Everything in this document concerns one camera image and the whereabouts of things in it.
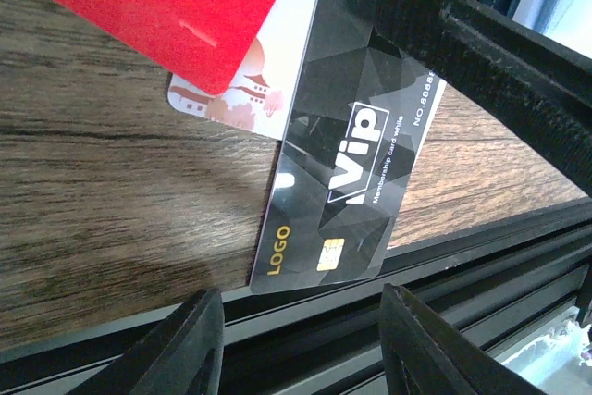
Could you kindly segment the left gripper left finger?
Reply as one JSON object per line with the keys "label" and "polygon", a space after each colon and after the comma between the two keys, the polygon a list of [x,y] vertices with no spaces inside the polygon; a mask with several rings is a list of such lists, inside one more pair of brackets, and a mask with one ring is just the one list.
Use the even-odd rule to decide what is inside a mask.
{"label": "left gripper left finger", "polygon": [[216,394],[223,359],[221,291],[200,290],[71,394]]}

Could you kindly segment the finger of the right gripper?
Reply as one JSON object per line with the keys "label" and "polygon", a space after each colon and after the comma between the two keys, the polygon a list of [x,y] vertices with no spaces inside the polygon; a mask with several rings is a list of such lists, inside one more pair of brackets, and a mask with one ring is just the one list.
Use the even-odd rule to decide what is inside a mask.
{"label": "finger of the right gripper", "polygon": [[377,0],[376,29],[591,188],[591,61],[479,0]]}

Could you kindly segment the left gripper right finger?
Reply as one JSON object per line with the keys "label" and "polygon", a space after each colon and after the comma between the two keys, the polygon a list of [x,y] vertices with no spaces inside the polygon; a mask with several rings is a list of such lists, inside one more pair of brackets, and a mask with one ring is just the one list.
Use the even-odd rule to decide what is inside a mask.
{"label": "left gripper right finger", "polygon": [[378,329],[389,394],[540,394],[402,286],[384,286]]}

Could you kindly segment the black VIP card bottom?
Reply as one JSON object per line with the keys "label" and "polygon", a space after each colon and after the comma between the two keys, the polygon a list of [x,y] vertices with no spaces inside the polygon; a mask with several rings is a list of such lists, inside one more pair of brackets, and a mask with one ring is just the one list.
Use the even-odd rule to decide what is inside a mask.
{"label": "black VIP card bottom", "polygon": [[376,0],[316,0],[249,287],[372,278],[445,82],[374,28]]}

